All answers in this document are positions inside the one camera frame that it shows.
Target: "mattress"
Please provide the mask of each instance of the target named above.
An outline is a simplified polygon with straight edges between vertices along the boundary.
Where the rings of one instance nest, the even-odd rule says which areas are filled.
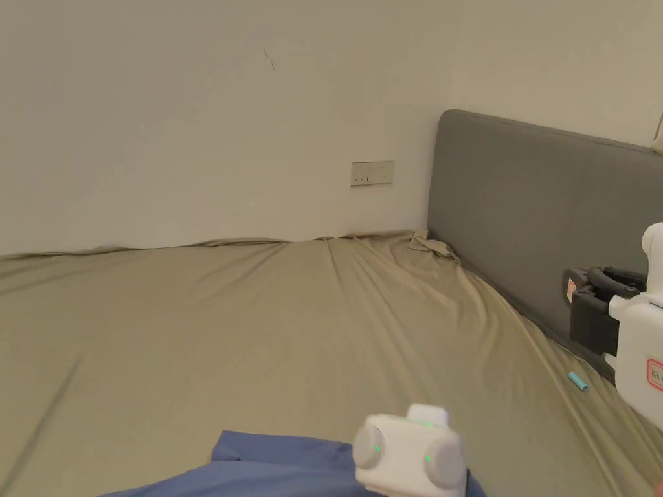
[[[101,252],[0,259],[2,496],[155,482],[209,462],[223,430],[351,441],[412,402],[448,409],[489,496],[663,478],[663,433],[444,243]]]

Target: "electrical outlet plate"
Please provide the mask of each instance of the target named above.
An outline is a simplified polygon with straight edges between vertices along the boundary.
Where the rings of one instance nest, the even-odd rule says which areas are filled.
[[[384,185],[394,182],[393,160],[379,160],[377,162],[353,162],[350,186]]]

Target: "white device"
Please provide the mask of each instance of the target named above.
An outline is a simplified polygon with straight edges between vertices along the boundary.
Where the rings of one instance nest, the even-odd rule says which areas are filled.
[[[631,299],[609,302],[609,315],[619,321],[615,386],[637,412],[663,429],[663,223],[642,236],[649,259],[647,291]]]
[[[464,497],[460,436],[436,406],[412,404],[407,417],[369,416],[352,447],[357,481],[389,497]]]

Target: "small blue cylinder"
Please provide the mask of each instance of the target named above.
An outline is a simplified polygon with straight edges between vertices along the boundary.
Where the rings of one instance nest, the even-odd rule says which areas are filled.
[[[575,383],[575,385],[583,392],[589,390],[589,386],[583,380],[581,380],[580,377],[573,371],[569,373],[569,378],[571,378],[571,381]]]

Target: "blue cloth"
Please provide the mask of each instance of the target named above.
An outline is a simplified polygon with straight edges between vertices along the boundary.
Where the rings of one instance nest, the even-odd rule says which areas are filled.
[[[349,443],[224,431],[211,463],[113,497],[381,497],[355,480]],[[472,477],[468,497],[485,497]]]

